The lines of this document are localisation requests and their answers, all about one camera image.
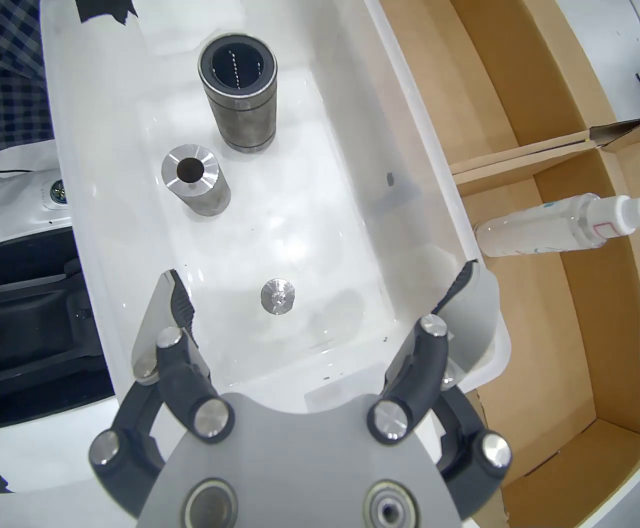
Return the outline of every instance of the metal cylinder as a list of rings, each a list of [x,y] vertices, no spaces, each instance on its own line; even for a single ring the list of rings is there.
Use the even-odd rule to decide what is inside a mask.
[[[198,73],[227,145],[267,148],[276,133],[278,63],[271,49],[249,35],[221,35],[200,53]]]
[[[166,187],[193,212],[215,216],[231,201],[218,160],[200,145],[181,145],[164,157],[162,179]]]

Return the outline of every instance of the small metal disc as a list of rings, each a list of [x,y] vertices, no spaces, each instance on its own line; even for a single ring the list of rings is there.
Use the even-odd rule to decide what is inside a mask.
[[[429,314],[420,319],[420,326],[426,333],[434,337],[447,335],[447,323],[435,314]]]
[[[496,433],[489,433],[483,438],[482,451],[485,458],[496,468],[504,468],[511,463],[511,448],[507,441]]]
[[[283,278],[272,278],[262,287],[260,301],[262,307],[270,314],[280,316],[293,308],[296,289],[293,284]]]
[[[212,398],[196,411],[193,428],[202,438],[218,436],[229,421],[229,408],[221,399]]]
[[[388,440],[400,440],[406,435],[409,425],[407,416],[397,403],[381,400],[373,410],[374,425],[381,435]]]
[[[89,460],[94,466],[106,466],[118,454],[118,435],[107,429],[95,437],[89,448]]]

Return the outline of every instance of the cardboard divider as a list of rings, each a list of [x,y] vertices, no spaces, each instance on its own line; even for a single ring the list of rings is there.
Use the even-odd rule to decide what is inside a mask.
[[[521,182],[593,148],[595,148],[593,141],[582,141],[461,172],[455,174],[453,179],[458,186],[460,196],[469,196]]]

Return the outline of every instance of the metal part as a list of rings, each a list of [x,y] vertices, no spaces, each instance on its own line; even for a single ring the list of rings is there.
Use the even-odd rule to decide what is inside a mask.
[[[295,299],[296,289],[292,283],[283,278],[272,278],[267,281],[260,292],[262,307],[275,316],[290,311]]]
[[[203,403],[196,411],[193,428],[202,438],[218,436],[229,421],[229,408],[218,398]]]
[[[53,200],[57,204],[64,205],[67,203],[67,193],[65,192],[65,187],[62,184],[62,180],[58,180],[51,186],[49,196],[51,196],[51,200]]]
[[[276,133],[278,63],[271,49],[242,33],[221,35],[202,49],[198,73],[227,145],[267,148]]]
[[[106,466],[118,454],[118,435],[107,429],[95,437],[89,448],[89,460],[95,466]]]
[[[367,528],[415,528],[418,524],[412,496],[392,481],[378,482],[369,490],[364,518]]]
[[[442,376],[442,386],[440,387],[442,390],[449,390],[454,385],[454,381],[456,377],[449,367],[444,371],[444,376]]]
[[[177,326],[167,326],[158,334],[156,344],[159,348],[169,348],[177,345],[182,338],[182,328]]]
[[[205,147],[175,147],[164,157],[161,171],[166,187],[201,216],[220,214],[231,201],[218,160]]]
[[[389,440],[400,440],[406,435],[409,425],[406,413],[397,403],[381,400],[376,404],[374,424],[376,429]]]
[[[142,354],[133,365],[133,375],[137,380],[145,381],[156,373],[156,351],[149,350]]]
[[[497,433],[488,433],[482,441],[485,458],[497,468],[507,467],[511,463],[511,448],[507,441]]]
[[[193,488],[183,512],[186,528],[232,528],[238,515],[237,497],[226,482],[206,480]]]
[[[420,319],[420,326],[426,333],[434,337],[447,335],[447,323],[435,314],[429,314]]]

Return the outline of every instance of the white surface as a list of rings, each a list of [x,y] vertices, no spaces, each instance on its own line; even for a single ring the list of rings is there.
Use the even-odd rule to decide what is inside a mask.
[[[619,121],[640,117],[640,20],[630,0],[557,0]]]
[[[110,427],[117,410],[118,402],[112,397],[0,428],[0,475],[13,492],[44,490],[92,477],[89,446]],[[1,514],[0,526],[4,526]]]
[[[71,226],[68,206],[51,199],[57,180],[59,169],[0,179],[0,242]]]
[[[72,0],[43,3],[60,163],[117,396],[157,278],[175,268],[214,385],[304,412],[326,377],[388,364],[479,250],[377,2],[225,5],[200,2],[196,19],[141,0],[156,16],[122,26],[80,25]],[[233,30],[263,38],[279,62],[278,134],[258,155],[222,142],[196,71],[211,31]],[[195,216],[159,178],[183,143],[218,156],[232,192],[222,215]],[[274,277],[296,288],[280,317],[259,302]],[[504,325],[496,342],[475,386],[508,361]],[[161,447],[182,434],[159,421]]]
[[[55,140],[16,145],[0,150],[0,170],[48,170],[59,167]],[[0,173],[0,178],[18,173]]]

